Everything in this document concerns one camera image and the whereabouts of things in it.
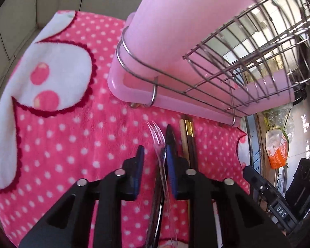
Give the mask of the pink polka dot blanket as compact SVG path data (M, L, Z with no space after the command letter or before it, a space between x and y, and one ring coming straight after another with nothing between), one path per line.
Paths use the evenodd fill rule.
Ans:
M58 11L27 48L0 99L0 219L19 245L79 179L95 181L145 149L141 191L121 204L123 247L146 243L157 171L148 124L179 135L180 115L132 109L107 79L124 22Z

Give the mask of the clear plastic bag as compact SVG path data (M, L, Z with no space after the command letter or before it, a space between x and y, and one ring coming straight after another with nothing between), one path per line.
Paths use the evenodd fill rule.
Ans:
M275 107L266 111L263 111L262 114L264 116L264 121L269 130L272 129L282 129L283 122L283 109L284 106Z

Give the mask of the dark brown chopstick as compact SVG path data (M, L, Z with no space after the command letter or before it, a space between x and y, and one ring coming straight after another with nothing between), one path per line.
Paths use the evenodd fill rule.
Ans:
M185 128L186 128L187 147L189 151L190 167L193 168L194 170L197 170L198 163L196 159L194 131L193 131L192 122L188 119L185 119Z

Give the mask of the pink plastic cup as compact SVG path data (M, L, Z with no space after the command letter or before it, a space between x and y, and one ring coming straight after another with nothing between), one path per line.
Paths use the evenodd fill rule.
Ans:
M169 70L184 54L256 0L142 0L120 55L143 77Z
M295 100L286 72L281 69L232 92L234 113L238 117L279 107Z

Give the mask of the right pink plastic cup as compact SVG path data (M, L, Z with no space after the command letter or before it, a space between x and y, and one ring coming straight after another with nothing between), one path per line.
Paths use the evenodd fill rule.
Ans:
M281 69L232 92L234 113L238 117L279 107L295 100L286 72Z

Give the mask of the orange white food bag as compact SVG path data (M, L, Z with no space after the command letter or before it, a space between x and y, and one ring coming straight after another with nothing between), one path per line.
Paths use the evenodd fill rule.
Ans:
M286 165L289 151L289 141L281 129L266 132L265 148L272 169Z

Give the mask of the green onions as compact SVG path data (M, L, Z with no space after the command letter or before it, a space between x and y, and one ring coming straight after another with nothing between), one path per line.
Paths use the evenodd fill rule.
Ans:
M282 129L288 137L288 142L291 143L294 136L294 119L292 116L292 104L285 105L283 109Z

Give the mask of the left pink plastic cup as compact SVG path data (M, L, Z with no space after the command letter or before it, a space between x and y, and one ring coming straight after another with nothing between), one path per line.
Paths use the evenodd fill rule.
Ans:
M142 0L120 55L143 77L169 70L184 54L256 0Z

